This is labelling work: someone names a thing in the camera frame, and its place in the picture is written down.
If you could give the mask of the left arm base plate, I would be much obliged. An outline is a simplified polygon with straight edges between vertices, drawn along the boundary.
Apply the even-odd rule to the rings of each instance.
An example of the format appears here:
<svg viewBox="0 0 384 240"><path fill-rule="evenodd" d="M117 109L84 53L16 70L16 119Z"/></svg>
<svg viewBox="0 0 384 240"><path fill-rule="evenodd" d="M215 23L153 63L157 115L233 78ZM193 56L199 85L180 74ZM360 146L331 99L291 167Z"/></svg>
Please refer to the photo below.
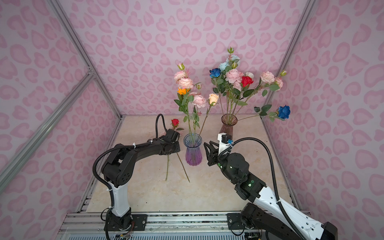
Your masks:
<svg viewBox="0 0 384 240"><path fill-rule="evenodd" d="M109 217L105 229L108 231L144 231L147 225L148 215L145 214L128 214L123 217L117 217L112 214Z"/></svg>

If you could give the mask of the blue purple glass vase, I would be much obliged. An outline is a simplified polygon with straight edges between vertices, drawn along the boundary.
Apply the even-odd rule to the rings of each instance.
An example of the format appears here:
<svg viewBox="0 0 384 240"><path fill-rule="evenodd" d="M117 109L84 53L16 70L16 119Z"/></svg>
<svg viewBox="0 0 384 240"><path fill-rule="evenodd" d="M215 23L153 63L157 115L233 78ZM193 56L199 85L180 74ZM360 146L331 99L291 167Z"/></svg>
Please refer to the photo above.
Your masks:
<svg viewBox="0 0 384 240"><path fill-rule="evenodd" d="M184 137L184 145L187 148L186 150L186 162L190 166L198 166L203 159L202 152L200 149L201 144L203 143L202 138L199 134L187 134Z"/></svg>

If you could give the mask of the dark blue rose stem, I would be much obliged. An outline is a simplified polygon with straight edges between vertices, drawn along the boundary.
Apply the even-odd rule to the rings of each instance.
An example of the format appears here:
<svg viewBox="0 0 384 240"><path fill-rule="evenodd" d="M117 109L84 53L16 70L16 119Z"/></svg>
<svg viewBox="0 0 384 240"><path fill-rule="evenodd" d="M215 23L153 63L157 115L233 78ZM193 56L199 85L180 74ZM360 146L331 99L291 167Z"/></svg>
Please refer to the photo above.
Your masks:
<svg viewBox="0 0 384 240"><path fill-rule="evenodd" d="M262 107L254 107L254 112L256 113L254 116L246 117L241 120L260 117L261 119L269 119L271 122L275 120L285 121L289 119L291 114L291 109L289 106L279 106L276 110L272 110L272 105L267 104Z"/></svg>

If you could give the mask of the pink spray rose stem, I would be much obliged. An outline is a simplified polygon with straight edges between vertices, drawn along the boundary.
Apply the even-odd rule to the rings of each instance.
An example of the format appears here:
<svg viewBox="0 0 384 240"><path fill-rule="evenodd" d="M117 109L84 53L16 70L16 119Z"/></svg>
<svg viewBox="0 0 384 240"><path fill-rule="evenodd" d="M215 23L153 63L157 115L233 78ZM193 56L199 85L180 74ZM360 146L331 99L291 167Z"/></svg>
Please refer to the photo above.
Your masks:
<svg viewBox="0 0 384 240"><path fill-rule="evenodd" d="M176 85L181 89L191 89L190 93L192 92L194 88L194 83L192 79L189 77L189 72L184 66L183 63L177 64L177 67L179 69L178 72L174 75L174 80L176 81Z"/></svg>

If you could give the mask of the diagonal aluminium frame bar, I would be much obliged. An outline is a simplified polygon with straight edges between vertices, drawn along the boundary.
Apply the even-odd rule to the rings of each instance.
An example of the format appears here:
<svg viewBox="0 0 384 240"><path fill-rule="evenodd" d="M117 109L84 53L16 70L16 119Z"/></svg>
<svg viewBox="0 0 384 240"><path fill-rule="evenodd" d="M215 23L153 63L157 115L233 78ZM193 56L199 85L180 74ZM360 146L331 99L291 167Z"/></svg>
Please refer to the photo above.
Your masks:
<svg viewBox="0 0 384 240"><path fill-rule="evenodd" d="M7 186L25 166L32 154L41 146L47 136L60 122L63 116L68 112L69 108L76 102L93 79L94 71L88 72L81 82L72 89L70 94L66 96L49 117L40 125L23 147L13 156L10 163L7 164L1 172L1 193L5 191Z"/></svg>

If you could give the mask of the single red rose stem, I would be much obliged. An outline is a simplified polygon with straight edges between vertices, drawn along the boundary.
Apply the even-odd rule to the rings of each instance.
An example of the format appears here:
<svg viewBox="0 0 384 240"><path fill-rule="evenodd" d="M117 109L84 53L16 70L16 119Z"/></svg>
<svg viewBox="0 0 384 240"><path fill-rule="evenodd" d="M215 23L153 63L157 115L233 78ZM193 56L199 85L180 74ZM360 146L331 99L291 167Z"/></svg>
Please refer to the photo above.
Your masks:
<svg viewBox="0 0 384 240"><path fill-rule="evenodd" d="M232 97L232 115L235 116L238 113L238 110L246 105L248 98L254 92L254 89L251 89L251 84L254 83L254 80L249 76L242 76L240 79L236 80L233 83L231 97Z"/></svg>

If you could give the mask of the pale pink peony stem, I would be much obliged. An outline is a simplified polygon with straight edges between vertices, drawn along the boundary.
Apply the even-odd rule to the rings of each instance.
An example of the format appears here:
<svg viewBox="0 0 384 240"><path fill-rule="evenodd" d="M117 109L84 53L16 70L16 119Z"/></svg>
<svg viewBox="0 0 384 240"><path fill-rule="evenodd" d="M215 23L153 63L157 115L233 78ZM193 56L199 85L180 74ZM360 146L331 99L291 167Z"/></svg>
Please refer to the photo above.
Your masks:
<svg viewBox="0 0 384 240"><path fill-rule="evenodd" d="M193 133L196 133L197 128L200 127L199 125L199 109L205 108L207 105L206 98L201 94L202 85L200 83L197 83L195 85L194 91L189 94L189 97L193 97L193 100L191 101L191 104L193 106L192 110L192 121L193 121Z"/></svg>

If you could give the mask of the large pink peony stem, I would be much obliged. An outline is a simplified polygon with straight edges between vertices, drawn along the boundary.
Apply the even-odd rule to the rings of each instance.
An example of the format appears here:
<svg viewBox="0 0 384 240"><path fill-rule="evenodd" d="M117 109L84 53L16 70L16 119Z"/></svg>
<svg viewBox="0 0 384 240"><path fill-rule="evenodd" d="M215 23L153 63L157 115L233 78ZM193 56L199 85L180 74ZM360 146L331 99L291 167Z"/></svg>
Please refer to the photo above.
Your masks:
<svg viewBox="0 0 384 240"><path fill-rule="evenodd" d="M226 97L227 97L227 114L233 114L233 107L236 106L242 93L242 78L244 74L236 69L228 71L226 77Z"/></svg>

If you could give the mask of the light blue rose stem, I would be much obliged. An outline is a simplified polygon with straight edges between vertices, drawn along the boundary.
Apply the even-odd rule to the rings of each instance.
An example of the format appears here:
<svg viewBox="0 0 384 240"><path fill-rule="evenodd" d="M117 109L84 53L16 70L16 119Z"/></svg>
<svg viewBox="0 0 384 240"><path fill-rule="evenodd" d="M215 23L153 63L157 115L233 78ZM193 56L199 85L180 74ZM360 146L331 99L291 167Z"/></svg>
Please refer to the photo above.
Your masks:
<svg viewBox="0 0 384 240"><path fill-rule="evenodd" d="M219 64L219 69L221 72L227 71L227 67L233 67L233 64L238 64L240 61L240 57L234 54L235 49L233 47L229 47L227 49L227 52L229 53L229 56L226 58L226 60Z"/></svg>

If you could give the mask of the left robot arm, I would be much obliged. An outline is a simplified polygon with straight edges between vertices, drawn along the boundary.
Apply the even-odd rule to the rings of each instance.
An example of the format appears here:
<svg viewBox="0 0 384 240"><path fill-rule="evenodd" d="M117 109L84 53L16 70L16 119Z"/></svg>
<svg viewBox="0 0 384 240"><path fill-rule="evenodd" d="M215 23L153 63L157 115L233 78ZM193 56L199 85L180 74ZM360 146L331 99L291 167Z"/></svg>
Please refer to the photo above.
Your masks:
<svg viewBox="0 0 384 240"><path fill-rule="evenodd" d="M146 143L131 146L117 144L107 151L101 182L111 192L113 215L123 217L131 210L126 184L133 176L136 162L154 155L166 156L180 152L179 138L177 131L169 129L164 136Z"/></svg>

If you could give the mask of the orange rose stem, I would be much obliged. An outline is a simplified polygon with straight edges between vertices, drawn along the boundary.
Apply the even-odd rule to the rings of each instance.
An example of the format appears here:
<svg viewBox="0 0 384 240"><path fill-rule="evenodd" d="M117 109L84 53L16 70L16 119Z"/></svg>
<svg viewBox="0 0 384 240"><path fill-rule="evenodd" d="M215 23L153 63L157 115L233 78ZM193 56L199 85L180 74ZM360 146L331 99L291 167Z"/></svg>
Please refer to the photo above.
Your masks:
<svg viewBox="0 0 384 240"><path fill-rule="evenodd" d="M183 113L185 115L184 122L188 123L188 131L189 134L192 133L191 128L191 114L190 114L190 105L192 104L194 97L190 95L191 89L181 89L179 88L177 91L177 98L174 100L174 102L178 106L179 112Z"/></svg>

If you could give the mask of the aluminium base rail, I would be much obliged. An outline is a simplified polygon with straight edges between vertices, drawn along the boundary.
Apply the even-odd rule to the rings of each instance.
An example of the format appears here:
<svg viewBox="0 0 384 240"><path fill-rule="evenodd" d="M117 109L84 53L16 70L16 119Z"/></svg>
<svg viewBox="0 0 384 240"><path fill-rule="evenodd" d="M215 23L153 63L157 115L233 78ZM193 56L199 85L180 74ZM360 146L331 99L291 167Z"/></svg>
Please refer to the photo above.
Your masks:
<svg viewBox="0 0 384 240"><path fill-rule="evenodd" d="M122 240L264 240L265 231L229 230L227 214L237 212L149 212L144 231L109 232L110 239ZM57 240L104 240L101 213L67 214Z"/></svg>

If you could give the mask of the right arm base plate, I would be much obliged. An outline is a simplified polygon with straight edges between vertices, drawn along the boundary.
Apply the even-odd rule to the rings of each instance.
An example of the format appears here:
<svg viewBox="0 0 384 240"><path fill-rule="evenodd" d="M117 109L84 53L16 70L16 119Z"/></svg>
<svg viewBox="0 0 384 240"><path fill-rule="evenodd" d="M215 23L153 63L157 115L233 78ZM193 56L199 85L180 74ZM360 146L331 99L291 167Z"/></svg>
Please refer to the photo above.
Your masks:
<svg viewBox="0 0 384 240"><path fill-rule="evenodd" d="M227 224L229 230L246 230L247 229L247 218L241 213L228 213Z"/></svg>

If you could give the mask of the maroon grey glass vase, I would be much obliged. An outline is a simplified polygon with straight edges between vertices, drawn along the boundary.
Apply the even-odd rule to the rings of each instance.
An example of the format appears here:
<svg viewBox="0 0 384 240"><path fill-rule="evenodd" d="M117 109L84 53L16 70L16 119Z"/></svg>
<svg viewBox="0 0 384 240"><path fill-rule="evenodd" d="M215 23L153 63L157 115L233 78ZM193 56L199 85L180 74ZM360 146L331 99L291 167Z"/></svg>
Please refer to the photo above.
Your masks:
<svg viewBox="0 0 384 240"><path fill-rule="evenodd" d="M238 119L235 115L225 114L221 117L222 127L219 131L220 134L228 134L234 137L234 126L238 123Z"/></svg>

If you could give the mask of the white rose stem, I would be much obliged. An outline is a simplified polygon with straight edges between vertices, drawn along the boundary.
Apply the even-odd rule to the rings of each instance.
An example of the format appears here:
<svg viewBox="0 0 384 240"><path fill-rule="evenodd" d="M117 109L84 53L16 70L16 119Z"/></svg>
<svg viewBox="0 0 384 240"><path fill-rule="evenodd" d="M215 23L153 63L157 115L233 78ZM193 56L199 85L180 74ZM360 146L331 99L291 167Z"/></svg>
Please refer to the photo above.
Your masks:
<svg viewBox="0 0 384 240"><path fill-rule="evenodd" d="M251 79L254 78L254 74L251 73L251 72L246 72L246 73L245 73L245 76L246 76L246 77L249 77L249 78L251 78Z"/></svg>

